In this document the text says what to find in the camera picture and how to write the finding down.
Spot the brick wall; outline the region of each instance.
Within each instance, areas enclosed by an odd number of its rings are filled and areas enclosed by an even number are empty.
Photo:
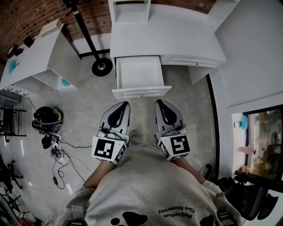
[[[152,3],[174,5],[208,13],[216,0],[152,0]],[[90,35],[111,32],[108,0],[92,0],[78,6]],[[21,45],[27,35],[34,37],[41,28],[60,18],[66,24],[63,33],[69,41],[82,38],[75,17],[65,14],[63,0],[0,0],[0,61],[13,44]]]

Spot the chair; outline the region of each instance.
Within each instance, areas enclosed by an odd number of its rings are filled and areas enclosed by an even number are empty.
[[[9,193],[12,193],[12,189],[13,189],[13,185],[11,183],[11,181],[14,181],[18,187],[20,189],[23,189],[22,186],[20,186],[18,184],[18,181],[16,180],[16,178],[23,178],[23,176],[17,176],[14,174],[14,166],[13,164],[15,163],[15,161],[11,161],[10,164],[8,164],[7,166],[3,163],[3,160],[1,158],[0,155],[0,181],[3,182],[6,186],[6,190]]]
[[[19,209],[19,206],[20,206],[20,205],[18,205],[18,204],[16,203],[16,201],[17,201],[21,196],[18,196],[18,197],[16,197],[15,199],[11,198],[8,194],[3,195],[3,194],[0,193],[0,196],[1,196],[1,198],[4,199],[4,201],[8,204],[8,206],[10,207],[12,213],[14,214],[14,216],[15,216],[17,219],[19,219],[19,217],[20,217],[21,214],[23,214],[22,217],[24,217],[24,215],[25,215],[26,213],[29,213],[29,211],[28,211],[28,212],[22,212],[22,211]],[[19,212],[19,215],[18,215],[18,216],[15,214],[14,210],[16,210],[17,212]]]
[[[0,121],[2,125],[0,126],[0,136],[3,135],[5,137],[5,141],[8,143],[9,140],[7,139],[7,136],[26,136],[26,135],[20,135],[19,134],[19,127],[20,127],[20,113],[26,112],[26,110],[17,110],[17,109],[10,109],[10,108],[2,108],[0,107],[1,110],[3,110],[3,120]],[[18,132],[17,134],[15,133],[14,130],[14,117],[13,115],[18,112]]]
[[[241,183],[228,188],[225,197],[241,216],[249,221],[252,221],[256,216],[258,216],[258,220],[267,218],[278,200],[278,197],[268,194],[267,188],[257,185],[245,186]]]

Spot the shelf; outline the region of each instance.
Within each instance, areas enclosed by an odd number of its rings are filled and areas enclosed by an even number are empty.
[[[112,0],[112,2],[127,2],[127,1],[139,1],[139,2],[148,2],[149,0]]]
[[[57,89],[59,76],[55,74],[52,70],[47,70],[45,72],[34,75],[33,77],[45,83],[46,85]]]
[[[58,91],[76,90],[76,87],[74,87],[71,83],[69,83],[68,81],[66,81],[65,79],[59,76],[57,90]]]
[[[42,83],[33,77],[27,77],[21,81],[14,83],[13,85],[14,87],[17,87],[20,90],[22,90],[22,92],[18,94],[27,96],[24,94],[28,93],[29,94],[28,96],[30,97],[30,96],[35,96],[39,94]]]
[[[150,1],[146,0],[143,4],[117,4],[121,1],[109,0],[112,23],[147,23]]]

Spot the concrete floor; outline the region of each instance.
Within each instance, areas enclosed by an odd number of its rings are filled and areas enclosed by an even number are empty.
[[[105,77],[96,77],[91,68],[94,57],[84,57],[82,60],[80,78],[82,85],[78,90],[67,93],[58,92],[71,120],[71,131],[62,135],[62,141],[74,146],[91,146],[92,137],[96,135],[102,114],[120,102],[115,99],[111,90],[116,88],[115,72]],[[184,122],[187,125],[188,140],[191,153],[187,160],[201,173],[205,173],[207,163],[215,165],[215,136],[214,121],[210,94],[206,78],[195,85],[191,84],[189,71],[185,66],[162,66],[165,85],[172,89],[161,99],[172,103],[181,110]],[[142,142],[151,142],[157,132],[155,124],[155,101],[158,98],[139,98],[127,100],[131,106],[129,130],[137,129],[141,134]],[[56,98],[56,91],[44,87],[39,96],[31,98],[36,108],[42,106],[56,106],[63,111],[62,105]],[[7,164],[15,160],[16,170],[21,172],[24,179],[19,179],[23,186],[16,194],[22,195],[22,201],[27,209],[42,221],[55,219],[71,200],[72,194],[82,186],[83,181],[70,166],[65,167],[65,189],[58,189],[53,183],[52,166],[54,160],[47,157],[42,150],[40,135],[31,127],[34,109],[27,98],[22,98],[17,107],[26,109],[23,117],[23,132],[27,137],[9,137],[10,142],[5,146],[4,138],[0,139],[0,153]],[[62,131],[67,131],[69,121],[64,112]],[[92,172],[99,164],[91,158],[91,148],[75,149],[68,145],[63,146],[72,156],[79,158]],[[90,173],[76,163],[76,169],[84,179]],[[56,164],[54,173],[60,165]]]

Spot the black helmet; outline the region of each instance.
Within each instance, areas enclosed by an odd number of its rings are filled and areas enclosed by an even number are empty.
[[[63,121],[63,113],[54,107],[41,107],[34,113],[34,118],[42,124],[58,124]]]

